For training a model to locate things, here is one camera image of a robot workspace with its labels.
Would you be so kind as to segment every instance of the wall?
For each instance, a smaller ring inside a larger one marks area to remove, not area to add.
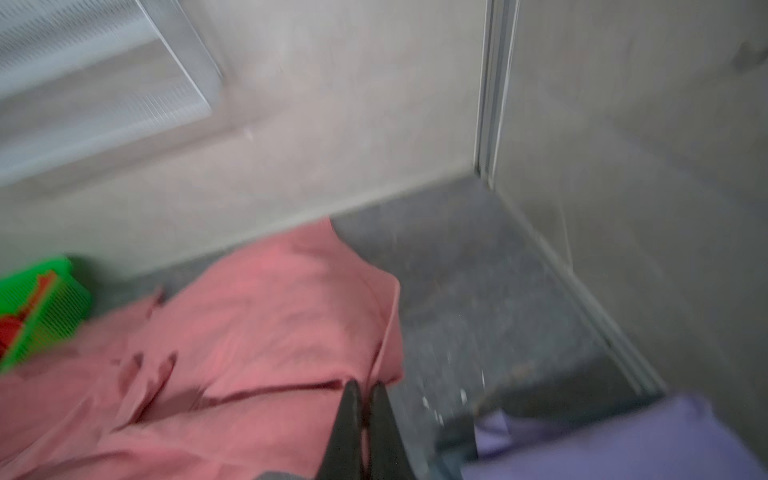
[[[485,2],[182,3],[214,116],[1,189],[0,272],[68,253],[120,280],[471,171]]]
[[[768,3],[519,6],[496,188],[768,458]]]

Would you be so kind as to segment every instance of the pink blanket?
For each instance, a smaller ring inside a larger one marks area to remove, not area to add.
[[[324,220],[0,376],[0,478],[314,476],[343,384],[402,375],[395,277]]]

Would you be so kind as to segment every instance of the purple fabric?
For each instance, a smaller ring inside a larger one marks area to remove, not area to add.
[[[496,412],[475,424],[480,460],[464,480],[768,480],[752,453],[699,396],[663,399],[575,429]]]

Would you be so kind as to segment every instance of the purple cloth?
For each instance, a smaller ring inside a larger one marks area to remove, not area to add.
[[[480,460],[464,480],[767,480],[699,396],[672,396],[581,429],[496,412],[475,423]]]

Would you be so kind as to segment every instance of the red cloth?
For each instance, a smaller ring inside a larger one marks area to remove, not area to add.
[[[324,220],[0,376],[0,478],[314,476],[343,385],[402,376],[395,277]]]

